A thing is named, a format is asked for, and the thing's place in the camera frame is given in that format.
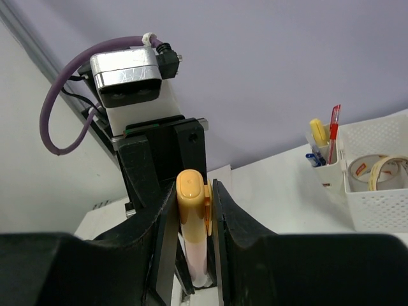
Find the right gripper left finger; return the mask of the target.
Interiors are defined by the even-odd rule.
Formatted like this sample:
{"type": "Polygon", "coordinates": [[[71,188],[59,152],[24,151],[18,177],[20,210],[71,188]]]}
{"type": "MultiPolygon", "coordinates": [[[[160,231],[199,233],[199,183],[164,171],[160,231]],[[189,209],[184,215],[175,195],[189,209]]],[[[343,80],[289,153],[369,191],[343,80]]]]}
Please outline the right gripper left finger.
{"type": "Polygon", "coordinates": [[[177,224],[175,187],[99,235],[1,236],[2,305],[169,305],[177,224]]]}

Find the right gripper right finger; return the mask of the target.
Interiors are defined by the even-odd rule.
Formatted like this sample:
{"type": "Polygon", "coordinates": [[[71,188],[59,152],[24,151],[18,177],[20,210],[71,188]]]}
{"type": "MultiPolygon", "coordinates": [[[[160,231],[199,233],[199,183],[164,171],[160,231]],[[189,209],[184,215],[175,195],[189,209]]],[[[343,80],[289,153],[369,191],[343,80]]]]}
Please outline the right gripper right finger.
{"type": "Polygon", "coordinates": [[[407,246],[387,234],[279,235],[213,182],[220,305],[406,305],[407,246]]]}

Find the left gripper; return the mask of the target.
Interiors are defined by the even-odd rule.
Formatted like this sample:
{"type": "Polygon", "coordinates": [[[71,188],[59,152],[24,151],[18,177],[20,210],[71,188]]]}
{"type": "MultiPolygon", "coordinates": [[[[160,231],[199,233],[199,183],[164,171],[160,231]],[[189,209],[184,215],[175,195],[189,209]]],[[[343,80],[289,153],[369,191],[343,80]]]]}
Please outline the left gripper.
{"type": "Polygon", "coordinates": [[[132,124],[112,139],[128,193],[128,217],[157,203],[184,170],[197,170],[207,181],[207,129],[206,119],[172,116],[132,124]]]}

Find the orange marker cap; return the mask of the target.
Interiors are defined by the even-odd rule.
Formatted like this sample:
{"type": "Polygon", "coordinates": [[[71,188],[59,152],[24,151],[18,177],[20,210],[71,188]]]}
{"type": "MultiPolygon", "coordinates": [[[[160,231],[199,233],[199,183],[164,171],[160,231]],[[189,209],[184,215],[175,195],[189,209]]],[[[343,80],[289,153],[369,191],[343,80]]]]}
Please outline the orange marker cap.
{"type": "Polygon", "coordinates": [[[184,170],[176,179],[176,194],[182,236],[190,243],[204,241],[212,234],[213,192],[210,181],[200,172],[184,170]]]}

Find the blue gel pen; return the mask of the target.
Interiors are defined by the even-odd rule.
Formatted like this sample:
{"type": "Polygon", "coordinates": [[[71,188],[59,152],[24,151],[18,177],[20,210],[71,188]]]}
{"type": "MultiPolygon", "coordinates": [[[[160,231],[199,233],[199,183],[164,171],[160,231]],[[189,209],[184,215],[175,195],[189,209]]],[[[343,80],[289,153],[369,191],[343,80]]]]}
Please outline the blue gel pen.
{"type": "Polygon", "coordinates": [[[320,160],[319,160],[319,159],[316,157],[316,155],[313,154],[313,153],[308,153],[308,154],[306,154],[306,155],[305,155],[305,158],[309,161],[309,163],[311,164],[311,166],[312,166],[313,168],[316,168],[316,167],[319,167],[319,166],[322,165],[321,162],[320,162],[320,160]]]}

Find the clear tape roll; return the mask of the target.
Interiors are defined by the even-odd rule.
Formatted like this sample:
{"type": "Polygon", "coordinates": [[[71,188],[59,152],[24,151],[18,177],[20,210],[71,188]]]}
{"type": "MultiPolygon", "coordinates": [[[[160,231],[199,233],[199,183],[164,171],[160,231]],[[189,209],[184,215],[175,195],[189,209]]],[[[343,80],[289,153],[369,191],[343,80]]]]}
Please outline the clear tape roll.
{"type": "Polygon", "coordinates": [[[373,165],[386,155],[371,154],[361,156],[351,162],[348,167],[348,180],[352,192],[368,191],[368,181],[373,165]]]}

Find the yellow highlighter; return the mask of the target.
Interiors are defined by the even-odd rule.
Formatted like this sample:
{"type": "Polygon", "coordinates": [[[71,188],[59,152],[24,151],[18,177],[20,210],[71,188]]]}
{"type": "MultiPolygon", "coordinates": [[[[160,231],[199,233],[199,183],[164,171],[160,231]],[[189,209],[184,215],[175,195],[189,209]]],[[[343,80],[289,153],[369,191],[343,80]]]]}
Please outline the yellow highlighter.
{"type": "Polygon", "coordinates": [[[312,119],[309,122],[310,130],[312,136],[317,144],[318,147],[324,147],[328,145],[329,138],[326,134],[326,130],[324,128],[323,123],[320,119],[312,119]]]}

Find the red gel pen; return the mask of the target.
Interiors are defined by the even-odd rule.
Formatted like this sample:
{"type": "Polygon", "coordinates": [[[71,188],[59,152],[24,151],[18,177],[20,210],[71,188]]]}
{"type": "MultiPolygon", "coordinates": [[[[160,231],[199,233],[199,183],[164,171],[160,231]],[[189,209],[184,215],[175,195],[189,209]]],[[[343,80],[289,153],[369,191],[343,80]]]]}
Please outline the red gel pen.
{"type": "Polygon", "coordinates": [[[333,151],[335,146],[335,141],[337,139],[337,131],[339,128],[339,116],[340,116],[341,105],[336,105],[333,107],[330,121],[330,137],[328,146],[328,159],[327,163],[332,164],[333,151]]]}

